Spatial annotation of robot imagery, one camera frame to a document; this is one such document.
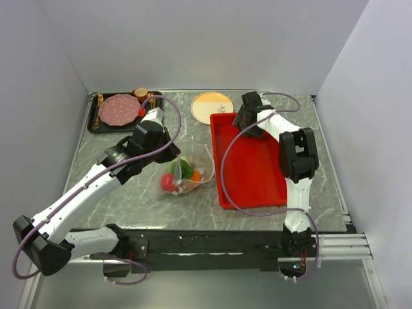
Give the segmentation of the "light green apple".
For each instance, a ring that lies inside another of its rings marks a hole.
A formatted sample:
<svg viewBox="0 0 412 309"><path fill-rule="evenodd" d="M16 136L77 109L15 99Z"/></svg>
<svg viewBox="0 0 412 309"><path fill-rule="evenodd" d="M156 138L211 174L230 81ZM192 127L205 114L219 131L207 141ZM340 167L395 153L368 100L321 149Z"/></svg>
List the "light green apple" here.
<svg viewBox="0 0 412 309"><path fill-rule="evenodd" d="M169 166L169 167L170 167L170 171L171 171L172 173L174 173L177 165L178 165L178 164L181 165L181 164L182 164L182 161L186 162L184 156L179 156L178 158L175 158L175 159L171 162L171 164L170 164L170 166Z"/></svg>

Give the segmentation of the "green bell pepper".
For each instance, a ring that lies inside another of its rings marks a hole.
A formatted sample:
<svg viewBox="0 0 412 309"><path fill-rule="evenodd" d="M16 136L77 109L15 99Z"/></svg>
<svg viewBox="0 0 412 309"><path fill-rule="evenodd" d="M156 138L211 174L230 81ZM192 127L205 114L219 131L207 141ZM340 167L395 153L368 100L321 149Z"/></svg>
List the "green bell pepper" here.
<svg viewBox="0 0 412 309"><path fill-rule="evenodd" d="M188 162L182 161L182 164L178 164L174 173L172 173L177 179L190 179L193 175L194 169Z"/></svg>

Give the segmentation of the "red apple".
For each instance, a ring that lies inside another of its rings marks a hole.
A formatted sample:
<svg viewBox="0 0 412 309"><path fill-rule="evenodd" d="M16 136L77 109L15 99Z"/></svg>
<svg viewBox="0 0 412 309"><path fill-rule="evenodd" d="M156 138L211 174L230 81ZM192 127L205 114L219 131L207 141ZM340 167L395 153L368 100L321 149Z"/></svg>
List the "red apple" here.
<svg viewBox="0 0 412 309"><path fill-rule="evenodd" d="M174 175L172 173L165 173L160 178L160 188L165 192L174 192L177 190L177 186L173 183Z"/></svg>

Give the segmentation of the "clear zip top bag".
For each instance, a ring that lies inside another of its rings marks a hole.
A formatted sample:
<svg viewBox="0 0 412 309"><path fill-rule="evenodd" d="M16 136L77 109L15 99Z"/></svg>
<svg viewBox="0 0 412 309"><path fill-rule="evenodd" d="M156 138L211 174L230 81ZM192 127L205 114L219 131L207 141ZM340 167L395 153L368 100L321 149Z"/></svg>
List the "clear zip top bag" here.
<svg viewBox="0 0 412 309"><path fill-rule="evenodd" d="M206 144L180 140L181 153L158 170L158 184L162 193L174 196L192 191L210 181L214 175L214 160Z"/></svg>

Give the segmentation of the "orange fruit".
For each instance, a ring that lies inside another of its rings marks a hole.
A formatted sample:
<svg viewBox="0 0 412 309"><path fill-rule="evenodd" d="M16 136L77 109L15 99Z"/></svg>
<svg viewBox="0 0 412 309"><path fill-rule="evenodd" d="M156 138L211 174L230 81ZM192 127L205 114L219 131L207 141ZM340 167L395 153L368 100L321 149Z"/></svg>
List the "orange fruit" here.
<svg viewBox="0 0 412 309"><path fill-rule="evenodd" d="M199 171L194 170L193 175L190 177L191 181L200 182L201 181L201 174Z"/></svg>

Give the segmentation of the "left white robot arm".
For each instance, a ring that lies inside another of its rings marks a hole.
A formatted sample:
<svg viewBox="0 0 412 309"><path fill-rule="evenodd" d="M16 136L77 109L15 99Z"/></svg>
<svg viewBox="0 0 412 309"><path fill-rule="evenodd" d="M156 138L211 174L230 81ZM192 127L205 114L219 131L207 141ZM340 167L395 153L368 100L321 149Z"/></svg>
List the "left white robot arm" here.
<svg viewBox="0 0 412 309"><path fill-rule="evenodd" d="M13 230L24 252L44 276L60 271L83 248L94 253L108 253L118 259L128 250L122 229L116 225L92 232L91 238L81 236L70 240L74 224L109 193L117 190L147 165L174 160L179 148L166 127L151 120L136 125L132 135L107 148L88 173L61 196L34 217L18 217Z"/></svg>

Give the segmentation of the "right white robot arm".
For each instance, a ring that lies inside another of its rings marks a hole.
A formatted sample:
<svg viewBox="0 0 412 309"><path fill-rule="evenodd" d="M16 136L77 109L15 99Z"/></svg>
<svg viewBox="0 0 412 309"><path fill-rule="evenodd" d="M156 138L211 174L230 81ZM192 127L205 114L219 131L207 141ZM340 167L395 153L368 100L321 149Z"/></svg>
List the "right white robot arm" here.
<svg viewBox="0 0 412 309"><path fill-rule="evenodd" d="M296 256L304 249L304 241L297 234L307 232L314 226L309 218L310 188L319 167L319 157L313 129L294 125L281 116L281 113L299 111L299 101L291 95L279 93L279 96L294 101L297 107L275 109L262 102L262 97L269 94L252 91L241 96L242 105L233 121L239 133L229 144L225 154L229 153L237 139L243 135L260 138L268 133L278 141L278 165L286 180L287 193L284 228L291 233L282 240L281 247L286 255Z"/></svg>

